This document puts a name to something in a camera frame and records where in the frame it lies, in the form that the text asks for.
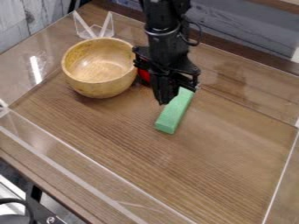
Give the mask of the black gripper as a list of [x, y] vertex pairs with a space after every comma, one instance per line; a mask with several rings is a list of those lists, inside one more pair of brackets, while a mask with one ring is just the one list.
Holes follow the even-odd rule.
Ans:
[[190, 40], [187, 29], [146, 30], [148, 45], [135, 46], [136, 59], [148, 64], [154, 96], [159, 104], [168, 104], [179, 94], [179, 87], [195, 91], [199, 86], [200, 69], [188, 58], [190, 47], [200, 41]]

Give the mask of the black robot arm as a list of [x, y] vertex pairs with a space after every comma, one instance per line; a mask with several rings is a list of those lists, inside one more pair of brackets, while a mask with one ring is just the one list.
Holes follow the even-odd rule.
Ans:
[[202, 70], [188, 58], [190, 47], [202, 42], [202, 26], [187, 12], [191, 0], [139, 0], [144, 13], [146, 46], [135, 46], [135, 67], [150, 73], [150, 84], [159, 104], [168, 104], [179, 88], [192, 92]]

